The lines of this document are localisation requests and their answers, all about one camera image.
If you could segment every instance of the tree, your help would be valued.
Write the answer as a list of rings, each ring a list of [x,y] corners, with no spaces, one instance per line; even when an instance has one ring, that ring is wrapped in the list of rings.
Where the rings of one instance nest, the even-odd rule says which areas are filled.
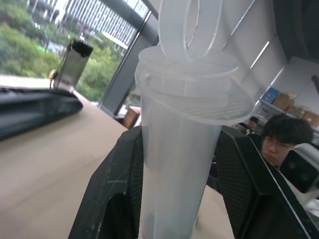
[[[60,64],[52,52],[41,52],[35,41],[6,24],[0,26],[0,72],[8,75],[47,77]]]
[[[49,41],[66,46],[77,34],[73,22],[61,23],[60,28],[50,23],[38,29],[26,9],[26,0],[0,0],[0,73],[46,78],[60,65],[61,56],[42,52],[37,46],[46,49]],[[88,41],[94,50],[77,90],[89,100],[99,101],[122,55],[114,42],[101,33],[89,36]]]
[[[82,73],[76,90],[91,101],[99,101],[112,80],[119,61],[107,47],[101,50],[93,46],[93,53]]]

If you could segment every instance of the person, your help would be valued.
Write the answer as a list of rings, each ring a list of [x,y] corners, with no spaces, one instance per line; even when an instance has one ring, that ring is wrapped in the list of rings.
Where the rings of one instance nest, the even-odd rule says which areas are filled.
[[[277,115],[269,119],[262,135],[248,135],[262,156],[274,167],[286,158],[289,150],[301,143],[311,143],[313,129],[303,119]],[[211,164],[207,185],[221,193],[216,163]]]
[[[252,116],[249,119],[248,124],[239,123],[239,124],[235,125],[235,128],[244,134],[254,134],[254,129],[256,128],[258,121],[259,121],[259,119],[257,117]]]

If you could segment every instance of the building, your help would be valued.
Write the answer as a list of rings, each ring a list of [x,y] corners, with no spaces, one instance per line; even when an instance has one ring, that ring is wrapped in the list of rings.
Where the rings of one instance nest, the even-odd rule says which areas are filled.
[[[54,5],[42,0],[27,1],[28,12],[32,14],[34,22],[41,25],[56,22],[58,19],[60,12]]]
[[[149,12],[142,0],[123,0],[141,18]],[[48,5],[59,13],[55,22],[71,21],[86,32],[101,32],[116,43],[123,54],[137,30],[111,10],[101,0],[33,0],[34,4]]]

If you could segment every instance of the wooden desk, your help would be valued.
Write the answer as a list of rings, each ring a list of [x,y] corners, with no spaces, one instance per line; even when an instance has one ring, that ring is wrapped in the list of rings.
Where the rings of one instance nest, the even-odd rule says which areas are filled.
[[[126,130],[79,99],[81,113],[0,142],[0,239],[68,237],[92,173]],[[193,238],[233,238],[223,199],[208,187]]]

